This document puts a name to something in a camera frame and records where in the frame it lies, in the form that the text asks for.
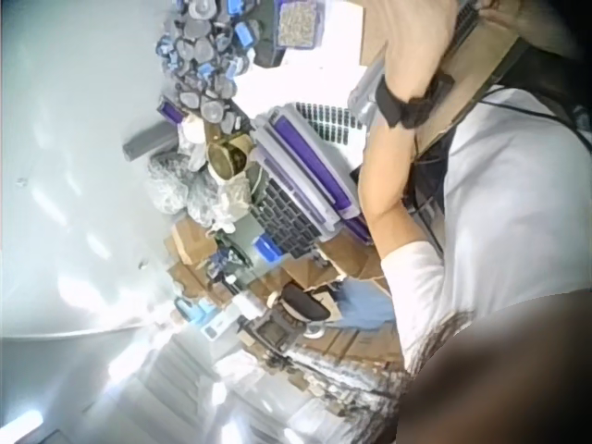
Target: white cloth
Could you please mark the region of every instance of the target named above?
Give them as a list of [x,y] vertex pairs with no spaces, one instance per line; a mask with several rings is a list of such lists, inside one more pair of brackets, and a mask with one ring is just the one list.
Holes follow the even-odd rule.
[[[523,91],[487,100],[551,114]],[[408,368],[456,311],[592,287],[592,157],[563,125],[478,105],[457,129],[444,196],[444,262],[425,241],[382,262]]]

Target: white sleeve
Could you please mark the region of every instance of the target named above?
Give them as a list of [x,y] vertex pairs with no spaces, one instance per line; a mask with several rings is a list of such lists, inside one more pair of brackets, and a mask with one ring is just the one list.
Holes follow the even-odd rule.
[[390,287],[405,366],[419,352],[426,336],[450,314],[444,301],[444,265],[427,241],[409,243],[389,254],[382,269]]

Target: black wristwatch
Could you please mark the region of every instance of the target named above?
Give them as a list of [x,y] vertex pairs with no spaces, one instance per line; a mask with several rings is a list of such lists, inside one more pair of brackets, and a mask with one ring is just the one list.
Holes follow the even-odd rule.
[[438,73],[424,97],[403,102],[390,91],[385,77],[382,76],[376,88],[376,104],[391,128],[401,123],[404,128],[411,130],[426,123],[431,112],[446,97],[453,85],[454,79],[451,76]]

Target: wire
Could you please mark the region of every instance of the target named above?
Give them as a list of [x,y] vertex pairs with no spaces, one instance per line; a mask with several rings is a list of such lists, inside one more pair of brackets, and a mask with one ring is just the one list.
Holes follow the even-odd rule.
[[484,105],[495,106],[497,108],[510,109],[511,111],[515,111],[517,113],[526,114],[527,116],[541,117],[541,118],[545,118],[547,120],[552,120],[553,122],[561,123],[565,128],[570,130],[575,135],[575,137],[577,137],[580,140],[580,142],[586,147],[586,149],[590,152],[590,154],[592,154],[592,143],[584,136],[584,134],[582,134],[575,126],[570,125],[569,123],[561,120],[560,118],[558,118],[556,116],[552,116],[550,114],[538,113],[536,111],[530,111],[528,109],[519,108],[517,106],[511,106],[511,105],[506,105],[506,104],[494,104],[494,103],[487,102],[484,100],[481,100],[480,103],[484,104]]

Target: white ceiling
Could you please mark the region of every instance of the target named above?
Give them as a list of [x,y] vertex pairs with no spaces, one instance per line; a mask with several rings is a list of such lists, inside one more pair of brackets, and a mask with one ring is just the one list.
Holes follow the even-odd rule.
[[170,297],[170,221],[121,144],[159,119],[171,5],[3,2],[2,336],[111,328]]

